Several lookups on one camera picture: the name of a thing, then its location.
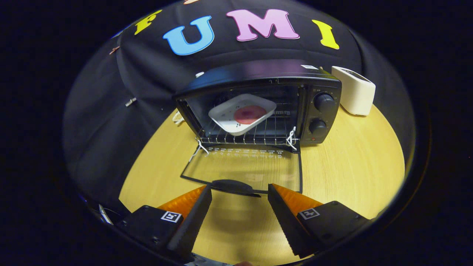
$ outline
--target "oven control knob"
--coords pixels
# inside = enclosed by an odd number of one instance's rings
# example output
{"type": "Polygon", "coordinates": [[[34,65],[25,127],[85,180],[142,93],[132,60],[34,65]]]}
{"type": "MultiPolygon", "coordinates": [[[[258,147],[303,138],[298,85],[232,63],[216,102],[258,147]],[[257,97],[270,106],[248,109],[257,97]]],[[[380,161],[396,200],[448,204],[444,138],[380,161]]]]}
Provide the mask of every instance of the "oven control knob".
{"type": "Polygon", "coordinates": [[[314,137],[323,137],[327,134],[327,125],[320,119],[314,119],[309,125],[309,131],[314,137]]]}
{"type": "Polygon", "coordinates": [[[337,105],[332,96],[328,94],[321,94],[315,97],[314,106],[321,113],[326,113],[333,111],[333,109],[336,108],[337,105]]]}

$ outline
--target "yellow letter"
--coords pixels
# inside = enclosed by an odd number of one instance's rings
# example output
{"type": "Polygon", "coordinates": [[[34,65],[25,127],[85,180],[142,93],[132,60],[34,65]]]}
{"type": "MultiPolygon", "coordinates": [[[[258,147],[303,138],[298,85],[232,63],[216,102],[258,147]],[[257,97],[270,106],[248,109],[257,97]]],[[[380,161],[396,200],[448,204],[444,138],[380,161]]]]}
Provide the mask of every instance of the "yellow letter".
{"type": "Polygon", "coordinates": [[[136,23],[136,32],[135,32],[135,35],[137,35],[138,33],[140,33],[142,30],[144,30],[146,27],[148,27],[149,25],[151,25],[151,21],[154,20],[156,18],[156,14],[161,12],[163,10],[158,10],[156,12],[154,12],[153,14],[149,15],[147,18],[145,19],[142,19],[140,20],[138,23],[136,23]]]}
{"type": "Polygon", "coordinates": [[[323,46],[327,46],[333,49],[340,49],[340,46],[335,42],[335,38],[333,37],[332,34],[332,27],[330,25],[325,24],[322,21],[318,21],[313,19],[312,22],[314,22],[320,30],[320,33],[322,34],[322,40],[320,40],[320,43],[323,46]]]}
{"type": "Polygon", "coordinates": [[[198,0],[186,0],[186,1],[184,2],[184,5],[188,5],[188,4],[197,2],[197,1],[198,1],[198,0]]]}

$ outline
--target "white label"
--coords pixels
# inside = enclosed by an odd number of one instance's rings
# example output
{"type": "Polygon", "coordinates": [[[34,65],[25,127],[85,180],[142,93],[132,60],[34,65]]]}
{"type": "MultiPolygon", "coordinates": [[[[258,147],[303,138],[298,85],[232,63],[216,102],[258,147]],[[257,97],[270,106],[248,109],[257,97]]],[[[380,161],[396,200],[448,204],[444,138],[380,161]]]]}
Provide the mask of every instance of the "white label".
{"type": "Polygon", "coordinates": [[[163,217],[161,217],[161,220],[177,222],[179,220],[179,217],[181,217],[180,213],[166,212],[163,217]]]}
{"type": "Polygon", "coordinates": [[[304,218],[304,220],[308,220],[310,218],[317,217],[320,214],[314,208],[311,208],[311,209],[300,212],[300,215],[302,216],[302,218],[304,218]]]}
{"type": "Polygon", "coordinates": [[[318,68],[316,68],[315,66],[309,66],[309,65],[301,65],[301,66],[303,66],[305,68],[308,68],[308,69],[317,69],[318,70],[318,68]]]}

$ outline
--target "black cloth backdrop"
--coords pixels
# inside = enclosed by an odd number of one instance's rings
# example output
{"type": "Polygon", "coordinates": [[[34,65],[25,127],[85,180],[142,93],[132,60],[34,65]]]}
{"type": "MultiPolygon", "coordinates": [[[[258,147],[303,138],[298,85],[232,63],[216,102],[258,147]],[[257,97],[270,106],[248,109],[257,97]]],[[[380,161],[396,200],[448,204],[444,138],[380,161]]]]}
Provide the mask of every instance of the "black cloth backdrop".
{"type": "Polygon", "coordinates": [[[64,114],[63,148],[71,178],[87,197],[108,208],[129,212],[118,200],[120,190],[147,141],[175,109],[171,96],[195,79],[195,74],[236,62],[304,59],[329,72],[337,65],[366,76],[377,85],[374,104],[397,134],[406,165],[412,158],[415,122],[401,77],[374,47],[327,14],[296,1],[178,2],[163,8],[137,35],[133,25],[108,40],[86,64],[64,114]],[[285,10],[300,38],[264,38],[256,32],[257,39],[239,42],[234,19],[226,16],[236,9],[247,9],[261,18],[268,9],[285,10]],[[187,42],[196,42],[201,35],[189,23],[208,15],[215,33],[212,44],[188,56],[174,54],[162,36],[185,26],[187,42]],[[312,19],[333,27],[339,50],[320,44],[322,37],[312,19]],[[120,48],[109,54],[117,46],[120,48]],[[137,101],[126,107],[131,98],[137,101]]]}

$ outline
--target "white plate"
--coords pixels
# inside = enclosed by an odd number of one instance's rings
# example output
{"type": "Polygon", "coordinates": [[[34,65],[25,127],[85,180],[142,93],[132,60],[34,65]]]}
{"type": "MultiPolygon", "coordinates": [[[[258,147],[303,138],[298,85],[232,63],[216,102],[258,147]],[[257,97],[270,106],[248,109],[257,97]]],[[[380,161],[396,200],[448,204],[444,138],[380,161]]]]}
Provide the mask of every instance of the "white plate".
{"type": "Polygon", "coordinates": [[[263,122],[266,118],[270,117],[274,113],[275,109],[276,103],[270,100],[252,94],[241,94],[212,108],[209,111],[209,116],[226,132],[233,136],[241,136],[259,123],[263,122]],[[235,112],[242,107],[251,105],[264,108],[266,114],[251,124],[240,124],[235,121],[235,112]]]}

